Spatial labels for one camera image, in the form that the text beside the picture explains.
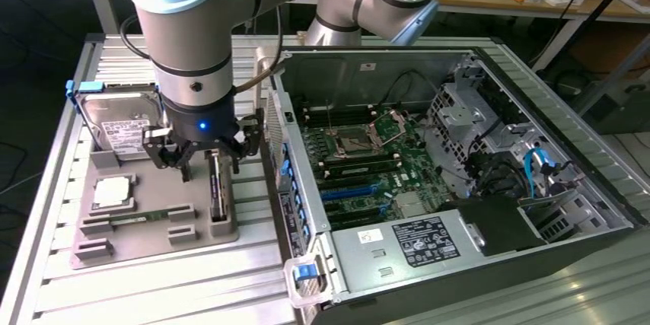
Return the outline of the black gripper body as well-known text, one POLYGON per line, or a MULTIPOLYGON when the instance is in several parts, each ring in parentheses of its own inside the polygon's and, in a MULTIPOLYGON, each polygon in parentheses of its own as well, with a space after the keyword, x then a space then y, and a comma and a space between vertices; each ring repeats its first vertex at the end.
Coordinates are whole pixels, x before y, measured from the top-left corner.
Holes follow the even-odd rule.
POLYGON ((190 142, 232 140, 240 131, 234 115, 234 88, 206 105, 185 106, 162 96, 162 106, 173 132, 190 142))

